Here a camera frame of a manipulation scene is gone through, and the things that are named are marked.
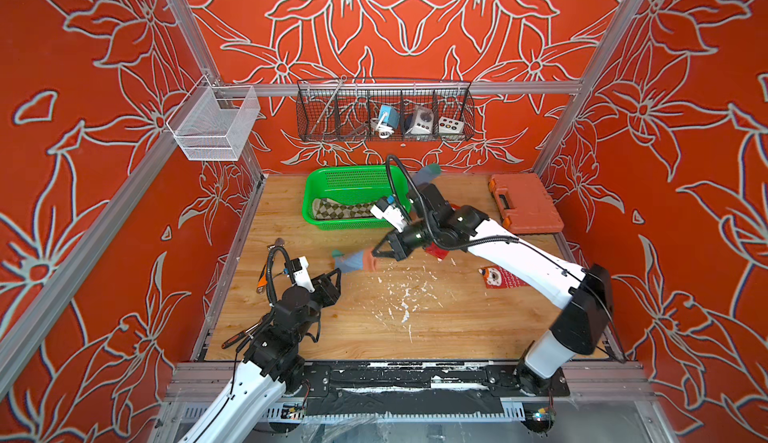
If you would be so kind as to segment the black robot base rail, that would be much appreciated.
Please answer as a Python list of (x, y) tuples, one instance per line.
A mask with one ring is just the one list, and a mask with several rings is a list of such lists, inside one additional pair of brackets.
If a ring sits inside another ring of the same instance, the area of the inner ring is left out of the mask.
[(562, 370), (545, 382), (518, 378), (511, 361), (313, 361), (288, 395), (309, 416), (506, 416), (512, 402), (554, 402), (570, 396)]

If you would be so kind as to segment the green plastic basket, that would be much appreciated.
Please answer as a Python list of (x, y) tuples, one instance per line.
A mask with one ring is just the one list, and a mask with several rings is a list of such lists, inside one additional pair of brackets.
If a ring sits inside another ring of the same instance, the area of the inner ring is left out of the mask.
[(370, 208), (380, 198), (392, 195), (384, 165), (322, 168), (312, 172), (306, 179), (302, 217), (323, 231), (391, 228), (385, 220), (375, 218), (370, 212), (367, 212), (367, 218), (320, 220), (315, 216), (313, 203), (330, 199), (346, 206), (368, 203), (367, 208)]

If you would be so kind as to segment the red penguin christmas sock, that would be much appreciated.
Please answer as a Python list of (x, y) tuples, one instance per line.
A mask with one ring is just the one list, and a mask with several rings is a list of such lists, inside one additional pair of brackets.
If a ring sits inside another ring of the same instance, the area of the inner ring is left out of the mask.
[(527, 283), (509, 271), (497, 265), (479, 269), (483, 283), (487, 289), (512, 289), (526, 287)]

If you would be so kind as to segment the brown argyle sock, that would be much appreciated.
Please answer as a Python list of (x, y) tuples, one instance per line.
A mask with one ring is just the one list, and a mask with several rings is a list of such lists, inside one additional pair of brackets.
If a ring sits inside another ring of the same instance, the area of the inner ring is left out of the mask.
[(329, 198), (317, 198), (312, 202), (311, 215), (318, 221), (365, 219), (372, 217), (373, 206), (373, 202), (343, 204)]

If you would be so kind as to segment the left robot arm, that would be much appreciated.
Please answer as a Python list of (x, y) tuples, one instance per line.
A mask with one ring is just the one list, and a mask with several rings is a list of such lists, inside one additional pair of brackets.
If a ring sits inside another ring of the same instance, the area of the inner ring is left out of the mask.
[(304, 385), (300, 345), (319, 341), (322, 310), (342, 295), (342, 270), (312, 277), (304, 257), (292, 258), (277, 245), (269, 249), (262, 279), (269, 312), (226, 341), (237, 345), (233, 375), (182, 442), (243, 442), (275, 403)]

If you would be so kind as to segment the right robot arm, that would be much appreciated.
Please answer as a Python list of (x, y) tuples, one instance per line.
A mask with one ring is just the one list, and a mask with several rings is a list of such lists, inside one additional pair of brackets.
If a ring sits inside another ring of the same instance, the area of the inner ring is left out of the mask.
[(397, 193), (380, 198), (371, 209), (392, 227), (374, 247), (374, 257), (402, 261), (431, 245), (468, 252), (510, 272), (559, 309), (549, 329), (518, 360), (514, 379), (522, 393), (550, 390), (565, 363), (597, 349), (613, 323), (611, 277), (605, 268), (584, 268), (555, 257), (472, 206), (453, 208), (434, 184), (418, 185), (410, 174), (404, 178), (410, 209)]

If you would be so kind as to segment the red snowflake christmas sock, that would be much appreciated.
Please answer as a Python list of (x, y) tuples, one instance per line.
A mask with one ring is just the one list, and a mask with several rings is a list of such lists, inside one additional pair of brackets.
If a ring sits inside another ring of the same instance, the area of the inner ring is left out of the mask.
[(430, 244), (429, 246), (425, 247), (424, 251), (426, 254), (433, 256), (438, 261), (443, 261), (449, 254), (448, 250), (439, 248), (435, 244)]

